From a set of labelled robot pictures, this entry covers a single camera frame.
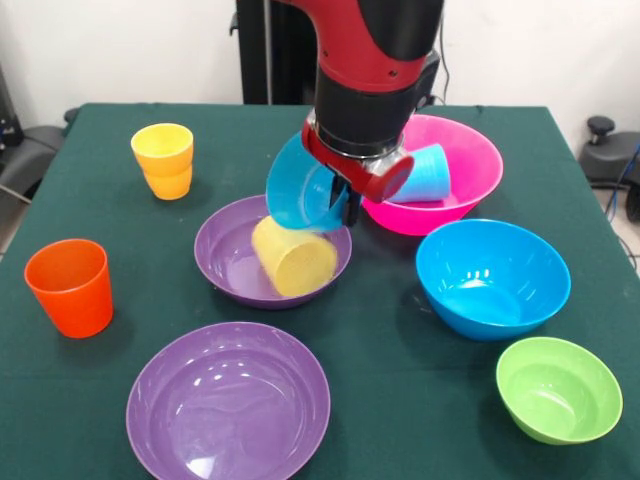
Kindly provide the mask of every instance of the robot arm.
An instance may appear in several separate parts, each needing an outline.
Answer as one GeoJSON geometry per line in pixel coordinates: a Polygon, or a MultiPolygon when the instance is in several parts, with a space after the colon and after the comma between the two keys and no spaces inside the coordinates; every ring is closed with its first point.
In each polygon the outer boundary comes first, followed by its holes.
{"type": "Polygon", "coordinates": [[[316,30],[315,109],[302,141],[337,173],[334,193],[349,189],[345,223],[352,224],[360,195],[381,202],[411,173],[402,130],[430,93],[426,59],[444,0],[280,1],[302,9],[316,30]]]}

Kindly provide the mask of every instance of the floor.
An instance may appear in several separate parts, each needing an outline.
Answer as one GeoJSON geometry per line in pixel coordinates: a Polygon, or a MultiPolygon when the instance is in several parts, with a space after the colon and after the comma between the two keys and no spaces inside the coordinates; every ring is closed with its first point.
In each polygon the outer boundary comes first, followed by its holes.
{"type": "MultiPolygon", "coordinates": [[[[594,193],[604,210],[611,197],[611,190],[594,190],[594,193]]],[[[624,211],[626,200],[627,193],[618,192],[618,208],[611,222],[611,227],[618,237],[628,245],[630,250],[630,252],[627,252],[630,255],[629,261],[632,265],[636,265],[636,271],[640,274],[640,268],[638,268],[638,265],[640,265],[640,224],[634,225],[627,220],[627,214],[624,211]]]]}
{"type": "Polygon", "coordinates": [[[0,261],[4,257],[9,244],[13,241],[13,237],[22,224],[22,220],[27,214],[29,207],[27,205],[20,205],[17,210],[0,225],[0,261]]]}
{"type": "MultiPolygon", "coordinates": [[[[604,210],[609,200],[609,196],[611,195],[611,191],[594,190],[594,194],[604,210]]],[[[633,225],[627,220],[624,212],[626,192],[619,192],[618,195],[619,208],[616,211],[615,218],[611,222],[611,226],[618,236],[629,246],[631,251],[630,253],[635,256],[635,258],[629,258],[629,261],[633,264],[633,260],[636,260],[636,263],[639,265],[636,270],[640,274],[640,225],[633,225]]],[[[16,232],[20,228],[22,220],[26,216],[28,209],[29,207],[27,205],[21,205],[4,223],[4,225],[0,225],[0,261],[2,260],[4,253],[7,251],[7,248],[9,248],[9,244],[13,240],[16,232]]]]}

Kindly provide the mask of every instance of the pink bowl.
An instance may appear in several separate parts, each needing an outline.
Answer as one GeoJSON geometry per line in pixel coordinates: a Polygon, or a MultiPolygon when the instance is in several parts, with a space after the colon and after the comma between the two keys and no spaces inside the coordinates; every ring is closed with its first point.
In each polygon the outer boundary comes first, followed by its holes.
{"type": "Polygon", "coordinates": [[[413,115],[404,129],[404,146],[414,151],[439,143],[447,155],[451,195],[439,202],[373,203],[362,206],[371,218],[405,235],[427,235],[464,217],[502,179],[502,156],[491,141],[473,128],[446,118],[413,115]]]}

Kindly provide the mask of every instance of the knob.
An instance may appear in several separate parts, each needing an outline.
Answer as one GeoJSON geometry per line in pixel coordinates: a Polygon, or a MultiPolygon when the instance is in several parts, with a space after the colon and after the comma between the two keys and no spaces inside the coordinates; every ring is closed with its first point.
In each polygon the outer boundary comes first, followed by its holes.
{"type": "Polygon", "coordinates": [[[602,143],[604,137],[613,132],[616,128],[616,124],[613,120],[609,117],[603,116],[590,117],[589,120],[587,120],[587,126],[593,135],[591,138],[591,143],[593,144],[602,143]]]}

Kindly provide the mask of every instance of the green bowl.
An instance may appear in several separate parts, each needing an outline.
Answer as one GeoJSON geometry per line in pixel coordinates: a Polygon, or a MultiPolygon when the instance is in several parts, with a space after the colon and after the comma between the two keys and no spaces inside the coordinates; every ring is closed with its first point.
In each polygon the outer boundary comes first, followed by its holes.
{"type": "Polygon", "coordinates": [[[496,379],[515,422],[542,443],[590,442],[609,433],[622,415],[622,392],[611,370],[566,340],[514,343],[500,356],[496,379]]]}

